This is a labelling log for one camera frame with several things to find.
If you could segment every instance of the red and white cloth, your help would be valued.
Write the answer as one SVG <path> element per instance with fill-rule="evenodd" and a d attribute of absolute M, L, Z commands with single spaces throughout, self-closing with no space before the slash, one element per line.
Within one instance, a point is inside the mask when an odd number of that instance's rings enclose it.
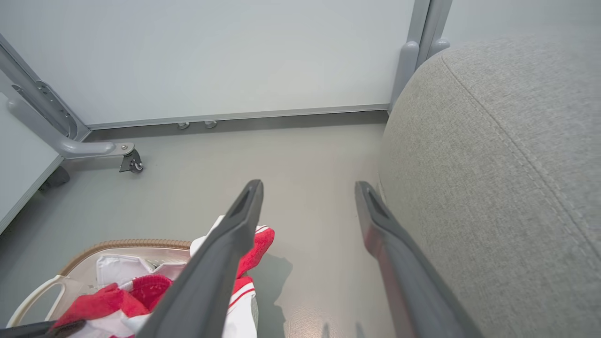
<path fill-rule="evenodd" d="M 222 219 L 223 216 L 217 219 L 209 233 Z M 206 237 L 203 236 L 192 242 L 191 256 L 198 251 Z M 246 273 L 259 264 L 274 237 L 275 232 L 271 228 L 257 227 L 254 247 L 241 258 L 238 265 L 222 337 L 257 337 L 257 316 L 253 308 L 253 303 L 256 304 L 254 301 L 256 292 L 252 278 Z M 150 313 L 171 284 L 171 279 L 160 274 L 146 275 L 121 285 L 112 283 L 93 295 L 78 297 L 53 327 L 85 320 L 83 329 L 71 337 L 134 336 L 144 326 Z"/>
<path fill-rule="evenodd" d="M 96 262 L 96 285 L 99 289 L 116 283 L 127 283 L 146 275 L 163 275 L 175 280 L 188 262 L 163 262 L 154 266 L 145 259 L 123 254 L 106 254 Z"/>

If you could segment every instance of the white cloth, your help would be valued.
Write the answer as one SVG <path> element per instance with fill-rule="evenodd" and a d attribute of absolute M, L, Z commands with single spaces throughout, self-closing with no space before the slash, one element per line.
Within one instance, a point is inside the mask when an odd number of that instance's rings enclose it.
<path fill-rule="evenodd" d="M 122 285 L 146 275 L 163 275 L 175 280 L 186 267 L 186 262 L 165 262 L 156 268 L 140 257 L 108 254 L 96 262 L 98 289 L 112 283 Z"/>
<path fill-rule="evenodd" d="M 125 338 L 130 337 L 137 331 L 133 331 L 129 328 L 124 320 L 127 316 L 123 311 L 119 310 L 111 313 L 110 315 L 86 321 L 84 327 L 73 333 L 70 338 L 110 338 L 119 337 Z"/>
<path fill-rule="evenodd" d="M 217 220 L 215 221 L 215 223 L 213 223 L 213 226 L 211 227 L 211 229 L 209 229 L 209 232 L 207 232 L 206 235 L 196 238 L 192 241 L 192 243 L 190 244 L 190 257 L 194 256 L 196 251 L 198 251 L 200 246 L 204 243 L 204 240 L 207 239 L 207 236 L 211 233 L 211 231 L 213 231 L 213 229 L 217 228 L 217 226 L 219 225 L 219 223 L 221 223 L 221 220 L 223 220 L 224 217 L 225 215 L 217 217 Z"/>
<path fill-rule="evenodd" d="M 248 284 L 248 289 L 254 289 L 252 283 Z M 127 327 L 132 334 L 137 334 L 150 315 L 136 316 L 128 318 L 121 316 L 121 322 Z M 240 297 L 234 304 L 230 305 L 225 316 L 224 330 L 221 334 L 222 338 L 257 338 L 257 323 L 258 319 L 257 302 L 252 295 L 244 295 Z"/>

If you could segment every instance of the basket handle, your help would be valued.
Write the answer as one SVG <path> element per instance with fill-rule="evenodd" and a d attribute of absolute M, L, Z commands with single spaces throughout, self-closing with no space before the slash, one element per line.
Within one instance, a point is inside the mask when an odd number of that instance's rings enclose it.
<path fill-rule="evenodd" d="M 72 281 L 73 281 L 72 279 L 61 276 L 61 275 L 56 275 L 54 278 L 47 280 L 44 284 L 40 285 L 36 290 L 31 292 L 29 294 L 29 296 L 27 296 L 27 298 L 25 298 L 25 300 L 21 303 L 21 305 L 19 305 L 17 310 L 13 313 L 13 316 L 8 321 L 8 324 L 6 325 L 6 327 L 10 328 L 10 327 L 18 326 L 21 323 L 21 320 L 23 319 L 23 317 L 25 316 L 27 311 L 29 311 L 29 309 L 31 308 L 31 306 L 33 304 L 35 304 L 35 302 L 44 293 L 46 293 L 46 291 L 50 290 L 50 288 L 52 288 L 53 286 L 58 284 L 61 286 L 61 292 L 58 294 L 58 297 L 56 298 L 54 305 L 52 306 L 50 312 L 46 316 L 45 320 L 48 321 L 50 319 L 50 317 L 52 316 L 53 312 L 55 311 L 56 307 L 58 306 L 61 298 L 63 297 L 65 290 L 67 288 L 67 284 L 69 284 Z"/>

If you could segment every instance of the red cloth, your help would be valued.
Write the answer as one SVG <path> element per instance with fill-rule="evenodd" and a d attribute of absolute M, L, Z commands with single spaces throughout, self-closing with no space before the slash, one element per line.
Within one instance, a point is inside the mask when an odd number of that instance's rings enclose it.
<path fill-rule="evenodd" d="M 126 292 L 113 283 L 93 295 L 79 296 L 53 327 L 59 327 L 80 320 L 106 317 L 118 310 L 128 317 L 149 314 L 172 281 L 161 275 L 148 275 L 136 278 L 133 289 Z"/>
<path fill-rule="evenodd" d="M 273 243 L 274 237 L 275 232 L 273 231 L 273 229 L 266 226 L 259 227 L 255 231 L 255 244 L 252 247 L 252 249 L 240 259 L 236 279 L 240 278 L 250 269 L 259 265 L 259 262 L 261 262 L 261 258 L 263 258 L 263 255 L 265 254 L 267 249 L 269 249 L 271 243 Z"/>

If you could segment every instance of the basket rim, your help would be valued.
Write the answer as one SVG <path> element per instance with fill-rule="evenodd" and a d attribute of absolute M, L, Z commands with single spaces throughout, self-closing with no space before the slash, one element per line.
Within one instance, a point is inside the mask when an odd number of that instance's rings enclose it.
<path fill-rule="evenodd" d="M 98 243 L 93 247 L 87 248 L 75 258 L 73 258 L 67 265 L 59 271 L 59 275 L 66 277 L 75 269 L 75 267 L 83 262 L 86 258 L 96 254 L 100 251 L 115 248 L 166 248 L 166 249 L 179 249 L 179 250 L 190 250 L 189 241 L 174 241 L 171 239 L 121 239 L 118 241 L 106 241 Z"/>

